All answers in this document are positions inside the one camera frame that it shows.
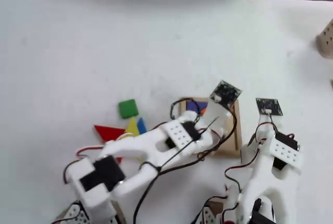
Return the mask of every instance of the wooden block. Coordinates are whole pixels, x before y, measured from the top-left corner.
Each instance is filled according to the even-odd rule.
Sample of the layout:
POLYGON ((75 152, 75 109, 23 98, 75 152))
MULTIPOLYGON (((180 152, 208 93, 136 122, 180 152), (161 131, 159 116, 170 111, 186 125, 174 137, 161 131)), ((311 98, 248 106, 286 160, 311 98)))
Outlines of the wooden block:
MULTIPOLYGON (((197 102, 208 102, 208 98, 203 97, 194 97, 193 98, 197 102)), ((186 108, 187 101, 183 101, 180 104, 180 112, 183 113, 186 108)), ((242 146, 241 140, 241 128, 240 128, 240 115, 239 115, 239 103, 238 100, 235 101, 234 105, 232 106, 232 111, 236 115, 237 118, 237 127, 235 132, 233 133, 230 138, 223 143, 220 148, 215 152, 215 155, 229 155, 240 157, 240 149, 242 146)), ((230 133, 233 128, 233 117, 231 116, 226 122, 226 134, 230 133)))

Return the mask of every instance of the red wire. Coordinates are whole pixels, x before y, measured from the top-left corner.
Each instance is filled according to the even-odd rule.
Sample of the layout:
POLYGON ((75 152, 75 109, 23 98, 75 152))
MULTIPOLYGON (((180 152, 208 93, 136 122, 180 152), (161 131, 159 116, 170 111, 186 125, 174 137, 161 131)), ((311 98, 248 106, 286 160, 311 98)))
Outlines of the red wire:
POLYGON ((234 179, 234 178, 228 176, 228 175, 227 175, 227 172, 228 172, 229 170, 232 170, 232 169, 245 168, 245 167, 251 165, 251 164, 254 162, 254 160, 256 159, 256 157, 258 156, 259 151, 260 151, 260 149, 257 149, 257 152, 256 152, 255 156, 253 157, 253 159, 252 159, 250 162, 248 162, 248 163, 246 163, 246 164, 243 164, 243 165, 239 165, 239 166, 229 167, 229 168, 227 168, 227 169, 224 171, 224 176, 225 176, 226 178, 228 178, 229 180, 232 180, 232 181, 234 181, 234 182, 237 183, 238 191, 239 191, 239 192, 241 192, 241 188, 240 188, 240 184, 239 184, 239 182, 238 182, 236 179, 234 179))
POLYGON ((265 122, 260 123, 260 124, 257 126, 257 128, 255 129, 255 133, 254 133, 254 136, 255 136, 255 142, 257 142, 257 143, 258 143, 258 141, 257 141, 257 131, 258 131, 258 128, 259 128, 260 126, 265 125, 265 124, 271 124, 271 125, 273 125, 273 129, 274 129, 275 131, 277 131, 277 127, 276 127, 276 125, 275 125, 274 123, 272 123, 271 121, 265 121, 265 122))
POLYGON ((86 150, 101 150, 103 147, 99 147, 99 146, 96 146, 96 147, 93 147, 93 146, 91 146, 91 147, 84 147, 84 148, 82 148, 82 149, 80 149, 80 150, 78 150, 77 152, 76 152, 76 156, 77 157, 81 157, 81 153, 83 152, 83 151, 86 151, 86 150))

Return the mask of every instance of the black wire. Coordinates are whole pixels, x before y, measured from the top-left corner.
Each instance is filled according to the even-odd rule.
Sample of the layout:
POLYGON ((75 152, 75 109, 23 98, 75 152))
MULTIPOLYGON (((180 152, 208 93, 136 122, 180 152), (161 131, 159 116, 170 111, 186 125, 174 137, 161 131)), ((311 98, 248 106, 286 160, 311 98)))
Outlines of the black wire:
POLYGON ((159 178, 160 173, 158 173, 155 178, 149 183, 148 187, 146 188, 146 190, 144 191, 143 195, 141 196, 138 204, 136 205, 135 211, 134 211, 134 215, 133 215, 133 224, 136 224, 136 217, 137 214, 139 212, 139 209, 141 207, 142 202, 144 201, 144 199, 146 198, 147 194, 149 193, 149 190, 151 189, 151 187, 154 185, 155 181, 157 180, 157 178, 159 178))
MULTIPOLYGON (((201 116, 201 115, 200 115, 200 107, 199 107, 198 103, 197 103, 193 98, 182 98, 182 99, 180 99, 180 100, 174 102, 174 103, 171 105, 171 109, 170 109, 170 118, 171 118, 172 120, 175 119, 174 115, 172 114, 174 106, 175 106, 177 103, 180 103, 180 102, 183 102, 183 101, 188 101, 188 100, 194 102, 194 103, 196 104, 196 106, 197 106, 197 111, 198 111, 198 113, 197 113, 197 117, 196 117, 196 119, 194 120, 194 123, 197 123, 197 121, 200 119, 200 116, 201 116)), ((152 186, 154 185, 154 183, 156 182, 156 180, 157 180, 161 175, 164 175, 164 174, 166 174, 166 173, 169 173, 169 172, 172 172, 172 171, 175 171, 175 170, 181 169, 181 168, 186 168, 186 167, 192 166, 192 165, 194 165, 194 164, 197 164, 197 163, 199 163, 200 161, 203 161, 204 158, 205 158, 207 155, 209 155, 209 154, 212 153, 213 151, 216 151, 216 150, 217 150, 217 149, 218 149, 218 148, 219 148, 224 142, 226 142, 226 141, 230 138, 230 136, 232 136, 232 134, 233 134, 233 133, 235 132, 235 130, 236 130, 236 126, 237 126, 237 118, 236 118, 236 116, 235 116, 235 114, 234 114, 233 112, 230 111, 230 113, 232 114, 233 119, 234 119, 234 125, 233 125, 233 128, 232 128, 232 130, 230 131, 230 133, 229 133, 226 137, 221 137, 220 140, 219 140, 219 142, 218 142, 215 146, 213 146, 212 148, 210 148, 210 149, 208 149, 208 150, 205 150, 205 151, 199 153, 199 154, 201 154, 201 155, 199 155, 199 154, 197 155, 197 160, 192 161, 191 163, 187 163, 187 164, 184 164, 184 165, 180 165, 180 166, 177 166, 177 167, 173 167, 173 168, 170 168, 170 169, 166 169, 166 170, 164 170, 164 171, 161 171, 162 167, 163 167, 165 164, 167 164, 169 161, 171 161, 171 159, 174 158, 176 155, 178 155, 181 151, 183 151, 183 150, 184 150, 184 149, 185 149, 190 143, 192 143, 192 142, 193 142, 193 140, 192 140, 192 141, 189 142, 187 145, 185 145, 181 150, 179 150, 179 151, 178 151, 178 152, 177 152, 177 153, 176 153, 171 159, 169 159, 166 163, 164 163, 161 167, 157 167, 157 166, 155 166, 155 165, 153 165, 153 164, 151 164, 151 163, 147 163, 147 164, 152 165, 152 166, 157 170, 158 173, 157 173, 156 177, 155 177, 155 178, 149 183, 148 187, 146 188, 146 190, 144 191, 143 195, 141 196, 141 198, 140 198, 138 204, 136 205, 136 208, 135 208, 135 211, 134 211, 134 215, 133 215, 133 224, 136 224, 136 218, 137 218, 137 215, 138 215, 138 212, 139 212, 139 209, 140 209, 140 207, 141 207, 142 202, 143 202, 144 199, 146 198, 148 192, 150 191, 150 189, 152 188, 152 186)))
POLYGON ((257 149, 257 152, 255 153, 254 157, 253 157, 252 160, 250 160, 248 163, 243 164, 243 165, 239 165, 239 166, 229 167, 229 168, 227 168, 227 169, 224 171, 224 176, 225 176, 226 178, 228 178, 229 180, 232 180, 232 181, 234 181, 234 182, 237 183, 238 191, 239 191, 240 193, 241 193, 242 189, 240 188, 240 184, 239 184, 239 182, 238 182, 236 179, 234 179, 234 178, 228 176, 228 175, 227 175, 227 172, 228 172, 229 170, 231 170, 231 169, 245 168, 245 167, 251 165, 251 164, 254 162, 254 160, 256 159, 256 157, 258 156, 258 153, 259 153, 259 149, 257 149))
POLYGON ((205 133, 210 126, 212 126, 212 124, 218 119, 218 117, 216 117, 201 133, 200 133, 200 136, 205 133))
POLYGON ((220 141, 214 147, 212 147, 212 148, 210 148, 208 150, 205 150, 205 151, 199 153, 197 155, 197 159, 196 160, 194 160, 194 161, 192 161, 190 163, 184 164, 184 165, 180 165, 180 166, 177 166, 177 167, 166 169, 166 170, 164 170, 164 171, 161 172, 161 175, 164 175, 166 173, 169 173, 169 172, 172 172, 172 171, 175 171, 175 170, 178 170, 178 169, 187 168, 187 167, 190 167, 192 165, 195 165, 195 164, 199 163, 200 161, 204 161, 204 158, 206 156, 208 156, 213 151, 216 151, 223 143, 225 143, 230 138, 230 136, 233 135, 233 133, 236 130, 236 126, 237 126, 237 118, 236 118, 235 114, 232 113, 232 112, 230 112, 230 113, 234 117, 234 126, 233 126, 232 130, 230 131, 230 133, 226 137, 221 137, 220 141))
POLYGON ((181 151, 183 151, 185 148, 188 147, 188 145, 190 145, 194 140, 190 141, 189 143, 187 143, 184 147, 182 147, 175 155, 173 155, 170 159, 168 159, 162 166, 157 167, 154 164, 145 161, 144 163, 141 164, 140 168, 142 167, 143 164, 149 164, 151 165, 154 169, 156 169, 157 171, 157 175, 155 176, 155 178, 149 183, 148 187, 146 188, 146 190, 144 191, 143 195, 141 196, 138 204, 136 205, 135 211, 134 211, 134 215, 133 215, 133 224, 136 224, 136 218, 137 218, 137 214, 139 212, 139 209, 141 207, 142 202, 144 201, 144 199, 146 198, 149 190, 152 188, 152 186, 154 185, 155 181, 159 178, 159 176, 162 174, 161 170, 163 168, 163 166, 165 166, 169 161, 171 161, 175 156, 177 156, 181 151))
POLYGON ((77 163, 78 161, 80 161, 80 159, 79 159, 79 160, 74 160, 74 161, 72 161, 71 163, 67 164, 67 165, 65 166, 65 168, 63 169, 63 172, 62 172, 62 180, 63 180, 64 184, 68 184, 68 181, 67 181, 67 178, 66 178, 66 172, 67 172, 68 167, 71 166, 71 165, 74 164, 74 163, 77 163))
POLYGON ((251 136, 251 139, 249 140, 248 146, 250 146, 255 139, 255 133, 251 136))
POLYGON ((232 207, 232 208, 226 208, 225 210, 223 210, 223 212, 222 212, 222 224, 224 223, 225 212, 235 210, 238 207, 238 204, 239 203, 237 202, 234 207, 232 207))
POLYGON ((255 134, 254 139, 255 139, 255 142, 257 142, 257 143, 258 143, 258 141, 257 141, 257 131, 258 131, 259 127, 261 127, 265 124, 271 124, 273 126, 274 132, 275 133, 278 132, 277 126, 273 122, 265 121, 265 122, 262 122, 262 123, 258 124, 258 126, 257 126, 257 128, 255 129, 255 132, 254 132, 254 134, 255 134))
POLYGON ((271 119, 271 123, 273 123, 273 118, 272 118, 272 114, 268 114, 270 116, 271 119))
POLYGON ((171 118, 171 120, 176 119, 175 116, 172 114, 172 113, 173 113, 173 108, 175 107, 176 104, 181 103, 181 102, 183 102, 183 101, 192 101, 192 102, 196 105, 196 108, 197 108, 197 117, 196 117, 196 119, 194 120, 194 123, 196 124, 196 123, 199 121, 200 116, 201 116, 201 114, 200 114, 200 106, 199 106, 199 104, 197 103, 197 101, 194 100, 194 99, 191 98, 191 97, 185 97, 185 98, 179 99, 178 101, 176 101, 176 102, 174 102, 173 104, 171 104, 171 108, 170 108, 170 118, 171 118))
POLYGON ((78 205, 78 206, 80 207, 80 209, 79 209, 79 213, 78 213, 76 216, 74 216, 74 217, 70 217, 70 218, 57 219, 57 220, 51 222, 51 224, 55 224, 55 223, 59 223, 59 222, 62 222, 62 221, 72 220, 72 219, 78 218, 78 216, 80 215, 80 212, 81 212, 81 210, 82 210, 82 207, 81 207, 81 205, 80 205, 79 203, 72 203, 71 206, 73 206, 73 205, 78 205))

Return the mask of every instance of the cable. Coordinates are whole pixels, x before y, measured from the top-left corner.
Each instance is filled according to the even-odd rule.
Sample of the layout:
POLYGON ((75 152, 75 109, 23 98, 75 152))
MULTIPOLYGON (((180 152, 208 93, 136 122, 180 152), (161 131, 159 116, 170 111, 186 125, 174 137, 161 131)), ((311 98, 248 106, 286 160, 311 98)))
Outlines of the cable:
MULTIPOLYGON (((196 107, 197 107, 197 117, 196 119, 194 120, 194 123, 196 124, 199 119, 200 119, 200 107, 198 105, 198 103, 193 99, 193 98, 182 98, 176 102, 174 102, 172 105, 171 105, 171 109, 170 109, 170 118, 172 120, 175 119, 174 115, 172 114, 173 113, 173 108, 174 106, 177 104, 177 103, 180 103, 180 102, 183 102, 183 101, 192 101, 195 103, 196 107)), ((164 171, 161 171, 162 170, 162 167, 165 166, 169 161, 171 161, 176 155, 178 155, 181 151, 183 151, 190 143, 192 143, 194 140, 192 140, 191 142, 189 142, 187 145, 185 145, 182 149, 180 149, 175 155, 173 155, 169 160, 167 160, 161 167, 157 167, 155 165, 153 165, 153 167, 157 170, 158 174, 156 175, 156 177, 149 183, 148 187, 146 188, 146 190, 144 191, 143 195, 141 196, 136 208, 135 208, 135 211, 134 211, 134 215, 133 215, 133 224, 136 224, 136 218, 137 218, 137 215, 138 215, 138 212, 139 212, 139 209, 141 207, 141 204, 142 202, 144 201, 144 199, 146 198, 149 190, 152 188, 153 184, 156 182, 156 180, 158 179, 159 176, 161 175, 164 175, 166 173, 169 173, 169 172, 172 172, 172 171, 175 171, 175 170, 178 170, 178 169, 181 169, 181 168, 186 168, 186 167, 189 167, 189 166, 192 166, 200 161, 203 161, 204 158, 209 155, 210 153, 212 153, 213 151, 216 151, 224 142, 226 142, 230 136, 232 136, 232 134, 235 132, 236 130, 236 126, 237 126, 237 118, 235 116, 235 114, 231 111, 229 111, 232 116, 233 116, 233 119, 234 119, 234 125, 233 125, 233 128, 232 130, 230 131, 230 133, 224 137, 224 138, 220 138, 219 142, 213 146, 212 148, 208 149, 208 150, 205 150, 201 153, 198 153, 197 155, 197 160, 195 161, 192 161, 191 163, 187 163, 187 164, 184 164, 184 165, 180 165, 180 166, 177 166, 177 167, 173 167, 173 168, 170 168, 170 169, 167 169, 167 170, 164 170, 164 171)))
POLYGON ((80 215, 82 207, 79 203, 72 203, 71 206, 73 206, 73 205, 78 205, 80 207, 79 213, 76 216, 70 217, 70 218, 57 219, 57 220, 53 221, 51 224, 55 224, 55 223, 59 223, 59 222, 62 222, 62 221, 73 220, 75 218, 78 218, 78 216, 80 215))
POLYGON ((252 144, 254 139, 255 139, 255 133, 251 136, 251 139, 248 142, 248 146, 250 146, 252 144))
POLYGON ((236 203, 236 205, 233 207, 233 208, 226 208, 225 210, 223 210, 222 214, 221 214, 221 218, 222 218, 222 224, 226 224, 228 222, 224 222, 224 215, 225 215, 225 212, 227 211, 232 211, 232 210, 235 210, 237 207, 238 207, 238 202, 236 203))
POLYGON ((218 119, 218 117, 216 117, 214 120, 212 120, 212 122, 206 127, 206 128, 201 128, 201 130, 203 130, 202 132, 200 132, 200 136, 205 133, 210 126, 212 126, 212 124, 218 119))
POLYGON ((104 145, 86 146, 86 147, 83 147, 83 148, 79 149, 79 150, 76 152, 76 156, 77 156, 79 159, 82 159, 82 158, 84 158, 84 156, 87 156, 87 155, 81 155, 81 153, 82 153, 83 151, 86 151, 86 150, 101 150, 103 147, 104 147, 104 145))
POLYGON ((134 136, 134 134, 133 133, 123 133, 121 136, 119 136, 117 139, 116 139, 116 141, 117 140, 120 140, 120 139, 123 139, 124 137, 128 137, 128 136, 134 136))
POLYGON ((180 165, 180 166, 177 166, 177 167, 166 169, 166 170, 164 170, 164 171, 161 172, 161 175, 164 175, 166 173, 169 173, 169 172, 172 172, 172 171, 175 171, 175 170, 178 170, 178 169, 187 168, 187 167, 190 167, 192 165, 195 165, 195 164, 199 163, 200 161, 204 161, 204 158, 206 156, 208 156, 213 151, 216 151, 223 143, 225 143, 230 138, 230 136, 233 135, 233 133, 236 130, 236 126, 237 126, 237 118, 236 118, 235 114, 232 113, 232 112, 230 112, 230 113, 234 117, 234 125, 233 125, 232 130, 230 131, 230 133, 226 137, 221 137, 220 141, 214 147, 212 147, 212 148, 210 148, 208 150, 205 150, 203 152, 198 153, 196 160, 194 160, 194 161, 192 161, 190 163, 184 164, 184 165, 180 165))
POLYGON ((200 114, 200 106, 199 106, 199 104, 197 103, 197 101, 194 100, 194 99, 191 98, 191 97, 185 97, 185 98, 179 99, 178 101, 176 101, 176 102, 174 102, 173 104, 171 104, 171 108, 170 108, 170 118, 171 118, 171 120, 176 119, 175 116, 173 115, 173 108, 174 108, 174 106, 175 106, 176 104, 181 103, 181 102, 184 102, 184 101, 192 101, 192 102, 196 105, 196 108, 197 108, 197 117, 196 117, 196 119, 194 120, 194 124, 196 124, 196 123, 199 121, 200 116, 201 116, 201 114, 200 114))
POLYGON ((257 126, 257 128, 255 129, 255 132, 254 132, 254 134, 255 134, 255 142, 257 142, 257 143, 258 143, 258 141, 257 141, 257 131, 258 131, 258 129, 259 129, 260 126, 263 126, 265 124, 271 124, 273 126, 274 131, 277 132, 277 126, 273 122, 265 121, 265 122, 260 123, 257 126))
POLYGON ((188 145, 190 145, 194 140, 190 141, 189 143, 187 143, 183 148, 181 148, 175 155, 173 155, 171 158, 169 158, 162 166, 157 167, 154 164, 145 161, 143 164, 149 164, 151 165, 154 169, 156 169, 157 171, 157 175, 155 176, 155 178, 149 183, 148 187, 146 188, 146 190, 144 191, 143 195, 141 196, 138 204, 136 205, 135 211, 134 211, 134 215, 133 215, 133 224, 136 224, 136 218, 137 218, 137 214, 139 212, 139 209, 141 207, 142 202, 144 201, 144 199, 146 198, 149 190, 152 188, 152 186, 154 185, 155 181, 159 178, 159 176, 162 174, 161 170, 162 167, 165 166, 169 161, 171 161, 175 156, 177 156, 181 151, 183 151, 185 148, 188 147, 188 145))
POLYGON ((245 168, 245 167, 251 165, 251 164, 254 162, 254 160, 256 159, 256 157, 258 156, 258 153, 259 153, 259 149, 257 149, 257 152, 255 153, 253 159, 250 160, 249 163, 246 163, 246 164, 243 164, 243 165, 239 165, 239 166, 229 167, 229 168, 227 168, 227 169, 224 171, 224 176, 225 176, 226 178, 228 178, 229 180, 232 180, 232 181, 234 181, 234 182, 237 183, 238 191, 239 191, 240 193, 241 193, 241 190, 242 190, 242 189, 240 188, 240 184, 239 184, 239 182, 238 182, 236 179, 234 179, 234 178, 228 176, 228 175, 227 175, 227 172, 228 172, 229 170, 232 170, 232 169, 245 168))
POLYGON ((221 136, 213 129, 211 129, 210 131, 212 131, 219 139, 221 139, 221 136))
POLYGON ((271 123, 273 123, 273 118, 272 118, 272 114, 268 114, 270 116, 271 119, 271 123))
POLYGON ((78 161, 80 161, 81 159, 79 160, 75 160, 75 161, 72 161, 71 163, 69 163, 67 166, 65 166, 65 168, 63 169, 63 172, 62 172, 62 180, 64 182, 64 184, 68 184, 68 181, 67 181, 67 178, 66 178, 66 171, 68 169, 69 166, 71 166, 72 164, 74 163, 77 163, 78 161))
POLYGON ((156 128, 158 128, 159 126, 161 126, 162 124, 167 123, 167 121, 161 122, 160 124, 157 124, 155 127, 153 127, 151 130, 154 130, 156 128))

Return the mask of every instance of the yellow triangle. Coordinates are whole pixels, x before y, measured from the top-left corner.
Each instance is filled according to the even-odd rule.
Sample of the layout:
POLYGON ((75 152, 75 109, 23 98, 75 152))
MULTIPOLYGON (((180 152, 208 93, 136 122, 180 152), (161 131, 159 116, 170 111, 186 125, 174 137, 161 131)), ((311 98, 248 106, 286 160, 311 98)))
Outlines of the yellow triangle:
POLYGON ((134 136, 140 135, 139 130, 137 129, 135 117, 130 118, 129 125, 126 128, 125 133, 132 133, 134 136))

